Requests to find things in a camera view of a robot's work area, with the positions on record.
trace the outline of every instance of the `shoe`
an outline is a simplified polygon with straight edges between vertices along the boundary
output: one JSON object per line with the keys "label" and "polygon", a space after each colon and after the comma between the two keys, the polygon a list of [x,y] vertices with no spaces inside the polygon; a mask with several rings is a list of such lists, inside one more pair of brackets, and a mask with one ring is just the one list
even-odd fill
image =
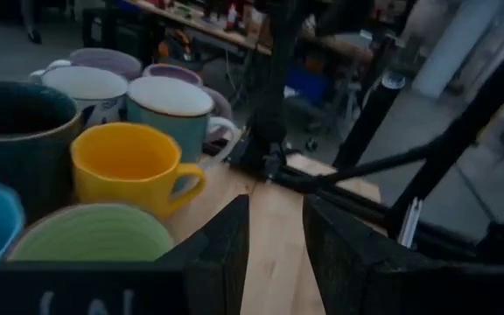
{"label": "shoe", "polygon": [[28,39],[34,44],[42,44],[42,38],[40,37],[40,33],[38,31],[29,31]]}

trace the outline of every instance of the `person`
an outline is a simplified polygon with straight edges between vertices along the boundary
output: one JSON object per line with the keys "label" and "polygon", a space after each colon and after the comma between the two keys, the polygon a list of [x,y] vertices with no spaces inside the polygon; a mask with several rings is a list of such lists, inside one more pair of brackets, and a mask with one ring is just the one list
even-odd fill
{"label": "person", "polygon": [[42,38],[34,21],[34,0],[21,0],[21,15],[28,39],[34,44],[42,44]]}

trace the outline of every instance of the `yellow mug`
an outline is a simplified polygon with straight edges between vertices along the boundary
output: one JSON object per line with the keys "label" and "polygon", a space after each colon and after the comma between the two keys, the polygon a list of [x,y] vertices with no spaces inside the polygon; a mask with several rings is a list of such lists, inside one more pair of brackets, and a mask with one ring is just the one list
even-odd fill
{"label": "yellow mug", "polygon": [[[75,191],[83,203],[121,201],[164,218],[192,201],[206,183],[196,164],[180,163],[180,148],[152,127],[113,122],[85,130],[71,145]],[[189,191],[171,198],[183,176],[198,177]]]}

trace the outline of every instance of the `white mug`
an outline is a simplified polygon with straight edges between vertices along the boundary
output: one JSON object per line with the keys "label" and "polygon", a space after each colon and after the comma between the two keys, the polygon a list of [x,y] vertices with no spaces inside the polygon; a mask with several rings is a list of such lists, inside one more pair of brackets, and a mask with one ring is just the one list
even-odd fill
{"label": "white mug", "polygon": [[128,82],[120,75],[56,60],[47,69],[29,75],[32,83],[55,88],[73,98],[83,114],[84,127],[121,121]]}

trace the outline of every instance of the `chalkboard label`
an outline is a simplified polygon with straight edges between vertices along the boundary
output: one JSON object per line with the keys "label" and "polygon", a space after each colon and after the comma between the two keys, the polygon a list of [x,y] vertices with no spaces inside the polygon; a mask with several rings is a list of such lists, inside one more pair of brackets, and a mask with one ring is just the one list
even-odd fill
{"label": "chalkboard label", "polygon": [[187,314],[185,286],[152,263],[13,263],[0,267],[0,314]]}

